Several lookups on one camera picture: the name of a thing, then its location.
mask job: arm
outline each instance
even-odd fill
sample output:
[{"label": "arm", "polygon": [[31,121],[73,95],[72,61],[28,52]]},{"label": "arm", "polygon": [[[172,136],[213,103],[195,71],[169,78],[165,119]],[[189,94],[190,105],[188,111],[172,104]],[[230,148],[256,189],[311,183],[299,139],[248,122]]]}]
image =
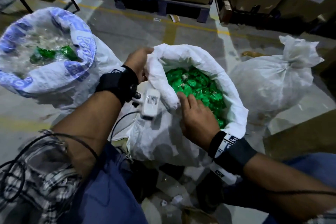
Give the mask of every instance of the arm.
[{"label": "arm", "polygon": [[[142,48],[130,54],[124,63],[136,73],[139,82],[142,81],[147,54],[151,52],[153,48]],[[121,107],[120,100],[110,91],[96,92],[73,113],[57,123],[52,130],[55,133],[78,137],[100,155]],[[95,158],[78,142],[67,138],[62,140],[68,145],[68,154],[75,170],[86,178],[95,164]]]},{"label": "arm", "polygon": [[[179,92],[183,120],[181,128],[185,137],[204,150],[216,152],[214,140],[220,132],[211,110],[196,100]],[[229,172],[243,175],[258,186],[271,191],[316,190],[336,192],[333,188],[305,175],[283,163],[256,153],[241,139],[225,150],[215,162]],[[336,207],[336,197],[318,194],[277,195],[269,193],[271,201],[299,221],[306,221]]]}]

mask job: white plastic device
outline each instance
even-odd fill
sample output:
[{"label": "white plastic device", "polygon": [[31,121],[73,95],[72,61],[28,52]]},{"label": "white plastic device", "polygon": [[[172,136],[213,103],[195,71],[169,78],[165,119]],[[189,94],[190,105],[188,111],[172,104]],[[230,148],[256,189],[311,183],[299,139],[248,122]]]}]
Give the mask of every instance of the white plastic device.
[{"label": "white plastic device", "polygon": [[141,105],[140,113],[142,118],[145,120],[152,120],[158,114],[160,97],[161,94],[158,90],[147,89],[145,94],[141,95],[139,99],[134,97],[132,100]]}]

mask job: person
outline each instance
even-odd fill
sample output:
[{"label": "person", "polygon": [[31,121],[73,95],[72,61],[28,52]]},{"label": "person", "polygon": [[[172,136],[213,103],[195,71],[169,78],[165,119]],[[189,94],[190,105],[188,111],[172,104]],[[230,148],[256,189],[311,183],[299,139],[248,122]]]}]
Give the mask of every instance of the person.
[{"label": "person", "polygon": [[[104,74],[85,103],[50,131],[42,131],[44,137],[24,147],[16,162],[10,163],[11,169],[1,172],[3,223],[147,223],[124,180],[129,175],[123,173],[125,158],[107,138],[123,104],[131,100],[143,80],[146,57],[152,52],[153,48],[141,48],[130,54],[122,67]],[[264,195],[260,194],[262,200],[281,209],[280,217],[305,222],[336,207],[336,197],[329,194],[270,192],[336,190],[257,153],[245,139],[221,131],[210,109],[192,94],[186,97],[178,92],[178,96],[184,136],[224,169],[257,186]]]}]

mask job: concrete floor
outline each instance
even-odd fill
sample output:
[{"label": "concrete floor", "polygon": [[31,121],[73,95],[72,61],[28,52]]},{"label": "concrete floor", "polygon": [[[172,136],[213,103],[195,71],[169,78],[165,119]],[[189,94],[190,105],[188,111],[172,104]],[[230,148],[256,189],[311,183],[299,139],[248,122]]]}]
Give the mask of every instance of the concrete floor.
[{"label": "concrete floor", "polygon": [[[49,6],[64,7],[67,0],[47,3],[26,0],[33,10]],[[76,0],[81,11],[77,13],[88,23],[93,33],[104,41],[121,60],[126,60],[129,53],[140,46],[167,44],[191,44],[207,50],[215,60],[229,73],[241,62],[243,51],[257,51],[268,55],[281,54],[282,44],[278,36],[285,35],[274,31],[260,31],[242,25],[222,26],[218,19],[215,4],[212,5],[207,23],[197,23],[195,19],[181,17],[179,24],[173,24],[168,17],[158,16],[135,10],[118,10],[114,0]],[[3,10],[7,15],[0,15],[0,32],[11,22],[25,14],[19,1],[15,1]],[[320,41],[318,51],[326,52],[336,46],[336,41],[322,37],[303,34],[301,38]],[[316,80],[310,92],[291,109],[280,113],[269,125],[271,134],[304,122],[315,116],[336,108],[328,92]],[[59,115],[52,106],[37,105],[31,99],[24,99],[4,88],[0,88],[0,163],[13,159],[17,148],[39,129],[48,128]],[[263,133],[255,134],[250,143],[258,151],[264,152]],[[202,170],[188,167],[186,177],[197,180]],[[173,178],[160,173],[157,187],[163,195],[172,198],[176,195],[189,195],[194,188],[191,183],[179,183]],[[181,205],[161,206],[162,194],[154,195],[143,203],[146,217],[150,224],[180,223]],[[216,212],[220,223],[260,224],[267,214],[235,206],[221,206]]]}]

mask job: sack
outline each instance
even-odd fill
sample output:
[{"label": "sack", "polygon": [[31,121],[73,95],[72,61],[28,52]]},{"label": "sack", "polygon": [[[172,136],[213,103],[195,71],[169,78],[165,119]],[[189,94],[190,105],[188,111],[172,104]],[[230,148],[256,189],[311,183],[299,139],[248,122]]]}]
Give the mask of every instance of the sack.
[{"label": "sack", "polygon": [[283,55],[244,61],[230,73],[252,125],[266,125],[278,113],[296,105],[313,83],[311,67],[323,61],[316,52],[318,42],[279,38],[285,45]]},{"label": "sack", "polygon": [[177,166],[200,166],[209,164],[210,159],[201,148],[183,137],[180,120],[180,104],[173,88],[168,84],[165,73],[170,69],[196,67],[216,82],[223,92],[225,119],[224,131],[241,138],[245,134],[248,111],[225,70],[205,50],[191,45],[169,46],[161,44],[148,55],[146,70],[149,83],[161,93],[160,113],[152,121],[136,118],[127,147],[130,156],[137,160],[156,160]]},{"label": "sack", "polygon": [[[34,27],[70,30],[71,40],[77,46],[77,56],[82,60],[56,61],[30,71],[24,79],[0,70],[1,86],[23,97],[33,98],[39,104],[52,104],[61,109],[79,106],[94,92],[102,72],[111,69],[110,59],[114,63],[120,62],[91,33],[81,18],[56,7],[37,10],[11,24],[0,38],[2,55],[10,55],[22,42],[26,32]],[[99,49],[101,55],[98,61],[96,55]]]}]

